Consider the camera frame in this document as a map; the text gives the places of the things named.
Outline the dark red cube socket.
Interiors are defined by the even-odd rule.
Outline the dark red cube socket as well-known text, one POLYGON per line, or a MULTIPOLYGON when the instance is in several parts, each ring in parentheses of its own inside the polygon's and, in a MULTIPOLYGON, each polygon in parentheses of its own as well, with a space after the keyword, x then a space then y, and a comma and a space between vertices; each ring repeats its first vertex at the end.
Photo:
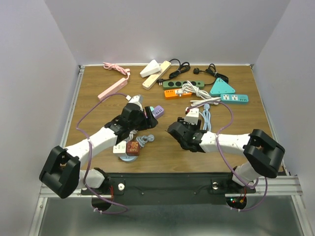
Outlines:
POLYGON ((126 153, 128 156, 138 156, 140 148, 141 146, 137 141, 129 141, 126 144, 126 153))

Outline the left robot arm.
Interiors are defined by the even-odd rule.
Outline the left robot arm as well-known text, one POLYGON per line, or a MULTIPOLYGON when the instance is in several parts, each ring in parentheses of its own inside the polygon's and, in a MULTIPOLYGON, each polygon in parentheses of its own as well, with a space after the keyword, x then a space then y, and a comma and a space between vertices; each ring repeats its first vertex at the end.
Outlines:
POLYGON ((86 139, 68 146, 54 147, 43 166, 39 180, 60 198, 64 199, 76 189, 93 188, 103 194, 109 190, 105 172, 99 169, 81 169, 85 163, 102 151, 111 148, 129 137, 131 131, 156 127, 158 121, 150 107, 142 108, 136 103, 127 103, 122 113, 105 124, 86 139))

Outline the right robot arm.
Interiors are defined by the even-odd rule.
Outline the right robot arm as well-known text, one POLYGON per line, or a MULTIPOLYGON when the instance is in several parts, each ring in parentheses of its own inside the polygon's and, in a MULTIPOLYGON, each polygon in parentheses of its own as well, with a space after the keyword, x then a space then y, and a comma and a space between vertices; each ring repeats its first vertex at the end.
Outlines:
POLYGON ((232 172, 226 180, 227 188, 237 192, 244 186, 254 188, 260 177, 276 178, 280 169, 285 149, 268 134, 254 129, 250 134, 228 135, 201 130, 201 121, 192 124, 184 118, 172 123, 167 132, 184 150, 191 152, 219 152, 243 155, 247 162, 233 168, 225 156, 223 161, 232 172))

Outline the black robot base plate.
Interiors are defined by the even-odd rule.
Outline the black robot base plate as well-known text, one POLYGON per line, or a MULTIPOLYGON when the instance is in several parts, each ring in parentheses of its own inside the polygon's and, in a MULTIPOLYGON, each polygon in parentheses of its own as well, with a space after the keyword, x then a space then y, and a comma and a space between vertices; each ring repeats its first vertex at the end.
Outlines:
POLYGON ((230 173, 110 173, 95 192, 122 205, 226 204, 226 195, 255 193, 230 173))

